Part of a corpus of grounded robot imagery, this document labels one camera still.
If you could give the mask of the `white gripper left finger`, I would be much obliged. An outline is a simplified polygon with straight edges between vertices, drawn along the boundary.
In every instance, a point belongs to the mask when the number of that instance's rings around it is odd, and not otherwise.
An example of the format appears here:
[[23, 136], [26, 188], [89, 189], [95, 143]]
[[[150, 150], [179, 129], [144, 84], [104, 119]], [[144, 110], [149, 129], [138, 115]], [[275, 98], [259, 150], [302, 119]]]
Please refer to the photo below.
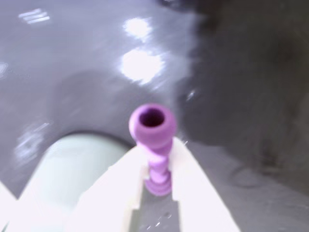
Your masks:
[[147, 174], [146, 156], [135, 146], [82, 194], [65, 231], [129, 231], [132, 213], [140, 207]]

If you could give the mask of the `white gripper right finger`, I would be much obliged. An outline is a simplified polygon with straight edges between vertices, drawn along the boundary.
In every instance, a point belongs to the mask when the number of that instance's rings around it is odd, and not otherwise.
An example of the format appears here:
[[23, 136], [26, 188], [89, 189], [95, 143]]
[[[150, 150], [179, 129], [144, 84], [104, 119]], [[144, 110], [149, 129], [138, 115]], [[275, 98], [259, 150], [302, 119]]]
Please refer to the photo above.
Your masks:
[[228, 207], [184, 143], [173, 138], [169, 157], [172, 198], [182, 232], [239, 232]]

